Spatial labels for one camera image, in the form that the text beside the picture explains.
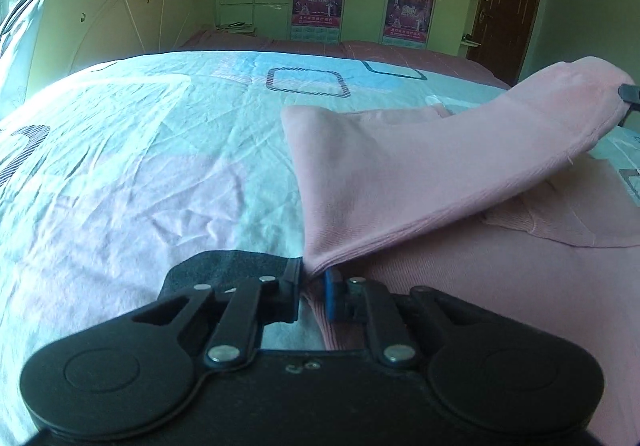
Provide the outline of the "pink knit garment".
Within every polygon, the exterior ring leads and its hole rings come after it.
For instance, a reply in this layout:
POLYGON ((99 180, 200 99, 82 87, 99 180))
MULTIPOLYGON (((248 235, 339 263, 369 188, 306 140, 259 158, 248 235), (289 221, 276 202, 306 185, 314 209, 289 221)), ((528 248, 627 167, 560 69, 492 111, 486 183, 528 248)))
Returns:
POLYGON ((304 215, 309 303, 330 350, 330 267, 405 294, 428 285, 570 340, 606 388, 591 423, 639 440, 639 206, 623 169, 591 155, 625 115, 627 73, 559 62, 481 106, 337 113, 288 106, 282 124, 304 215))

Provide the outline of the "pink striped bed cover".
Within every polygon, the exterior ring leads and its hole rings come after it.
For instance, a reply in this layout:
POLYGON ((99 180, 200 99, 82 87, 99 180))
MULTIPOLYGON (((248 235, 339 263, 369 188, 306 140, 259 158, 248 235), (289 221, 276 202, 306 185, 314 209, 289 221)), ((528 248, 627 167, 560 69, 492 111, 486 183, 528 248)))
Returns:
POLYGON ((483 65, 468 59, 432 50, 385 46, 375 42, 359 42, 359 40, 348 40, 331 45, 322 44, 322 42, 294 42, 294 40, 277 40, 264 36, 199 30, 180 45, 179 50, 286 52, 287 54, 366 60, 462 78, 462 80, 501 89, 510 88, 510 85, 499 80, 483 65))

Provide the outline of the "light blue patterned bedsheet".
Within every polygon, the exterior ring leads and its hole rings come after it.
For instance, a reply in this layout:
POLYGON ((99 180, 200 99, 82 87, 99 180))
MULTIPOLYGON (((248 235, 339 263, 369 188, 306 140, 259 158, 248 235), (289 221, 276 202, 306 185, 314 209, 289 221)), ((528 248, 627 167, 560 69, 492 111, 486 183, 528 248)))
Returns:
MULTIPOLYGON (((102 63, 35 94, 1 122, 2 443, 35 433, 18 379, 39 348, 164 287, 216 283, 175 273, 200 253, 303 257, 285 108, 455 114, 505 91, 378 62, 192 51, 102 63)), ((623 169, 639 206, 638 137, 617 124, 591 155, 623 169)), ((323 340, 316 316, 273 335, 323 340)))

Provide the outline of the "lower right pink poster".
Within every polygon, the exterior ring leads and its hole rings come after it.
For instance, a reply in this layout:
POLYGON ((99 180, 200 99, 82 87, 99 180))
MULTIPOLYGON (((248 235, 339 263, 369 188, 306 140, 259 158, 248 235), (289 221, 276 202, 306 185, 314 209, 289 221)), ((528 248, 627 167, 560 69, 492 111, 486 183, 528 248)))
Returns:
POLYGON ((434 0, 388 0, 382 39, 385 44, 422 47, 426 44, 434 0))

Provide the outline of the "cream curved headboard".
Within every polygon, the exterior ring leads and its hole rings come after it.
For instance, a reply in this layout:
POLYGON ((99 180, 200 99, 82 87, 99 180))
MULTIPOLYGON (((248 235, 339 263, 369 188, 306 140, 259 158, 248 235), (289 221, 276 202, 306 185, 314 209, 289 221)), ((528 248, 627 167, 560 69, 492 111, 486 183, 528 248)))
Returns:
POLYGON ((97 63, 175 50, 195 31, 193 0, 44 0, 26 94, 97 63))

